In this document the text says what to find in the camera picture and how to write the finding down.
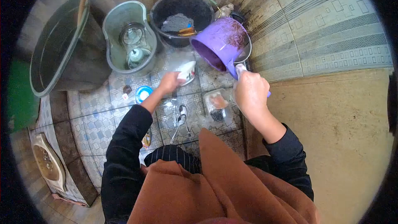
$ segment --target black bucket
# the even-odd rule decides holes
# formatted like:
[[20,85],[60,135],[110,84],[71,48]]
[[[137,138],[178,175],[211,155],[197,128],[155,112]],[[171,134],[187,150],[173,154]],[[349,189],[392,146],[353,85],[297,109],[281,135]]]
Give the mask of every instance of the black bucket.
[[52,90],[94,90],[107,80],[106,43],[86,1],[77,25],[80,0],[68,0],[48,20],[30,66],[30,85],[37,97]]
[[193,20],[197,32],[204,30],[214,21],[214,11],[207,0],[159,0],[149,12],[150,23],[153,29],[173,47],[189,45],[189,37],[180,37],[163,32],[160,28],[169,17],[178,13],[184,14]]

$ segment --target hand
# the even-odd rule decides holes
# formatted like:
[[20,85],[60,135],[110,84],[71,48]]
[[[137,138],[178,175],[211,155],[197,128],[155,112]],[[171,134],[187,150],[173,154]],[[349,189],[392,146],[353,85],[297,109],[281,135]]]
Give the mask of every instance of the hand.
[[264,120],[268,112],[269,83],[259,73],[242,71],[235,89],[235,101],[245,117],[253,124]]
[[159,89],[163,94],[168,94],[174,91],[179,85],[185,82],[185,80],[177,79],[180,72],[167,72],[159,84]]

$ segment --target fork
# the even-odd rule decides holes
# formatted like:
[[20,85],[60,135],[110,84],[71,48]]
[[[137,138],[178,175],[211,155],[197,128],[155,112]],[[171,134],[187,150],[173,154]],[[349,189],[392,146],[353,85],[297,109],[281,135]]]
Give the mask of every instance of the fork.
[[173,103],[173,119],[174,119],[174,127],[177,126],[177,89],[172,92],[172,103]]

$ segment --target metal spoon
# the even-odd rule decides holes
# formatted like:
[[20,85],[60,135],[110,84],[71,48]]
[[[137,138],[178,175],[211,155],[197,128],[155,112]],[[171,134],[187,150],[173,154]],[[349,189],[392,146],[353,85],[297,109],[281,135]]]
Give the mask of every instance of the metal spoon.
[[[180,105],[180,114],[187,114],[187,107],[185,105]],[[188,137],[191,137],[191,132],[188,129],[188,122],[185,122],[185,127],[187,128]]]
[[185,123],[186,120],[187,120],[187,116],[185,114],[181,114],[178,117],[178,120],[177,120],[178,121],[178,126],[176,128],[176,131],[174,132],[174,135],[173,135],[172,139],[170,140],[170,144],[173,144],[174,138],[176,137],[176,134],[177,134],[180,126],[182,126]]

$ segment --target brown hijab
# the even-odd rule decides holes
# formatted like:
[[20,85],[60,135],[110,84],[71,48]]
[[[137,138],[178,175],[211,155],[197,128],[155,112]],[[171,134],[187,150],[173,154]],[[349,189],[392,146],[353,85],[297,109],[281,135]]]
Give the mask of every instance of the brown hijab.
[[132,223],[320,223],[314,203],[287,182],[248,167],[216,135],[199,133],[203,174],[158,160],[131,212]]

